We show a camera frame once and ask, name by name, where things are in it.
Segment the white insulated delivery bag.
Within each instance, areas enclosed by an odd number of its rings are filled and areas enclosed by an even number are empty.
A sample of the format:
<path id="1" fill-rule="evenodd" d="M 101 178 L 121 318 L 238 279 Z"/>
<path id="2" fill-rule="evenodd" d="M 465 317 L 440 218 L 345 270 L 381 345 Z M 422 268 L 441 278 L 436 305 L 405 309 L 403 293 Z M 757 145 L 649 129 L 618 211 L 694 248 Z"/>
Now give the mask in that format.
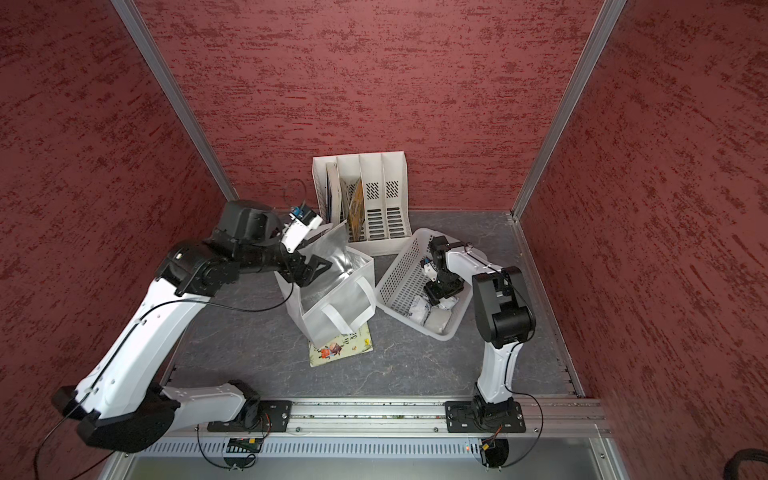
<path id="1" fill-rule="evenodd" d="M 323 234 L 300 252 L 328 260 L 328 271 L 306 287 L 275 275 L 281 293 L 288 299 L 289 316 L 317 348 L 340 335 L 357 333 L 373 317 L 377 306 L 373 258 L 349 245 L 346 222 L 321 230 Z"/>

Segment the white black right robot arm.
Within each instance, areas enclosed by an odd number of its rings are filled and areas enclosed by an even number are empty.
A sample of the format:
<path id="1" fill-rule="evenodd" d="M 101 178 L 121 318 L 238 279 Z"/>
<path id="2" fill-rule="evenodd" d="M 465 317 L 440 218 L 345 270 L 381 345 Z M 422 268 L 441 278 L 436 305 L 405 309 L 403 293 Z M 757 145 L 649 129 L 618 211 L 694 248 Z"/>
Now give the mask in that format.
<path id="1" fill-rule="evenodd" d="M 466 415 L 481 430 L 520 425 L 511 391 L 514 362 L 535 334 L 536 319 L 515 282 L 519 268 L 501 267 L 471 252 L 464 242 L 437 236 L 428 244 L 422 269 L 429 278 L 424 294 L 430 305 L 446 307 L 466 286 L 472 288 L 475 324 L 485 342 L 481 374 Z"/>

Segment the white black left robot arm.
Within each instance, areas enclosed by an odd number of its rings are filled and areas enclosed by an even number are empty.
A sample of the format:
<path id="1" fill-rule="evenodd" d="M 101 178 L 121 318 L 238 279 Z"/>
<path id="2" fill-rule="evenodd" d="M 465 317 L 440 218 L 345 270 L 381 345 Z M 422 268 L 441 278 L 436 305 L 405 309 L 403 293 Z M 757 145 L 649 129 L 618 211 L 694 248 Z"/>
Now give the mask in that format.
<path id="1" fill-rule="evenodd" d="M 83 443 L 137 453 L 168 432 L 194 425 L 259 427 L 260 397 L 245 382 L 180 389 L 160 385 L 155 375 L 198 313 L 213 306 L 217 292 L 241 275 L 275 272 L 305 287 L 328 271 L 329 261 L 298 250 L 322 223 L 305 204 L 292 208 L 288 222 L 282 222 L 257 202 L 229 201 L 210 237 L 173 246 L 102 360 L 77 385 L 53 395 L 62 417 L 76 421 Z"/>

